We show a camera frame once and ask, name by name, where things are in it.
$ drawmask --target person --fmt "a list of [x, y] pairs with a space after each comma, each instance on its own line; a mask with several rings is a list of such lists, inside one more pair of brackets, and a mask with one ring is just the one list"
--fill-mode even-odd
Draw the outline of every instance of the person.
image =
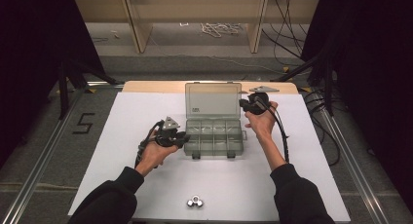
[[[278, 104], [270, 101], [274, 111]], [[246, 128], [252, 129], [264, 151], [276, 185], [274, 200], [281, 223], [334, 223], [328, 215], [317, 186], [300, 177], [294, 165], [288, 164], [272, 138], [275, 118], [266, 111], [261, 115], [245, 112]], [[176, 146], [148, 144], [135, 169], [125, 167], [114, 181], [106, 181], [94, 189], [79, 205], [69, 223], [128, 223], [135, 210], [135, 193], [144, 177], [164, 159], [177, 151]]]

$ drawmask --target compartment organizer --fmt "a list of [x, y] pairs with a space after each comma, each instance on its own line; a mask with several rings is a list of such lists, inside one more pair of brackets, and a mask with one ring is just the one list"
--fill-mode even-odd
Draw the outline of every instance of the compartment organizer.
[[187, 156], [235, 158], [243, 153], [241, 89], [236, 83], [186, 84], [186, 133], [191, 135], [184, 145]]

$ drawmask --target black cloth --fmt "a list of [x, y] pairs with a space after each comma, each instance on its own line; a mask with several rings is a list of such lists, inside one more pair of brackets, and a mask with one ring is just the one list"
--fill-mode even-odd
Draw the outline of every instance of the black cloth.
[[[300, 177], [291, 164], [274, 169], [274, 196], [281, 223], [334, 223], [325, 210], [317, 186]], [[73, 213], [69, 223], [128, 223], [136, 210], [136, 193], [144, 179], [124, 168], [114, 181], [94, 189]]]
[[137, 189], [143, 176], [133, 168], [124, 168], [114, 181], [95, 188], [79, 205], [69, 223], [128, 223], [136, 211]]
[[280, 166], [270, 176], [277, 188], [274, 201], [281, 223], [334, 223], [317, 186], [300, 177], [294, 165]]

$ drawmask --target tabletop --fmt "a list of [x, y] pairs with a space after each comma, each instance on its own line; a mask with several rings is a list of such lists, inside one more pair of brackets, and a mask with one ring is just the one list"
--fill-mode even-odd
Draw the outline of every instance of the tabletop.
[[[92, 189], [107, 179], [116, 178], [123, 167], [133, 167], [137, 142], [144, 137], [143, 132], [147, 132], [155, 122], [168, 115], [182, 126], [182, 130], [185, 129], [185, 93], [180, 91], [185, 83], [126, 83], [124, 91], [118, 93], [112, 106], [69, 215]], [[264, 85], [271, 84], [245, 83], [243, 90]], [[289, 135], [290, 162], [301, 176], [319, 187], [330, 216], [337, 222], [349, 222], [350, 217], [322, 153], [303, 97], [296, 91], [283, 92], [284, 83], [272, 85], [272, 88], [281, 90], [269, 93], [269, 98], [279, 103], [278, 110]], [[137, 86], [141, 86], [143, 90], [133, 92]], [[166, 92], [144, 90], [151, 90], [151, 86]], [[240, 116], [240, 122], [247, 136], [243, 140], [244, 152], [240, 156], [234, 159], [206, 156], [194, 160], [185, 155], [184, 150], [169, 155], [163, 166], [145, 177], [144, 184], [136, 192], [138, 205], [132, 219], [220, 223], [279, 220], [273, 199], [276, 187], [270, 178], [265, 155], [258, 146], [253, 131], [244, 128], [247, 123], [244, 115]], [[282, 152], [280, 132], [274, 131], [273, 135]], [[205, 202], [202, 207], [187, 206], [187, 201], [195, 195]]]

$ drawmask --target black clamp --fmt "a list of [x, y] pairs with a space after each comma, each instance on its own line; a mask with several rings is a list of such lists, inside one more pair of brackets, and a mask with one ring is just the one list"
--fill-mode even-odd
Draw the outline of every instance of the black clamp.
[[266, 93], [253, 93], [248, 96], [248, 100], [240, 99], [240, 107], [244, 112], [251, 112], [254, 115], [264, 113], [271, 106]]
[[271, 113], [271, 115], [274, 117], [277, 125], [280, 128], [280, 131], [282, 134], [282, 144], [283, 144], [285, 161], [289, 163], [288, 145], [286, 141], [288, 139], [288, 136], [285, 134], [285, 130], [283, 129], [280, 115], [278, 118], [276, 116], [276, 113], [278, 114], [277, 110], [273, 111], [270, 109], [271, 103], [270, 103], [270, 99], [267, 93], [263, 93], [263, 92], [253, 93], [248, 96], [248, 100], [240, 99], [240, 107], [243, 108], [244, 112], [249, 111], [254, 115], [260, 115], [267, 110]]
[[[158, 127], [157, 132], [151, 137], [151, 134], [156, 127]], [[149, 131], [146, 138], [139, 143], [134, 166], [136, 167], [139, 164], [142, 159], [143, 151], [151, 141], [156, 141], [156, 143], [162, 147], [176, 145], [178, 148], [182, 148], [183, 145], [188, 142], [191, 135], [186, 134], [185, 131], [178, 131], [178, 128], [179, 124], [171, 117], [166, 117], [165, 120], [156, 123]]]

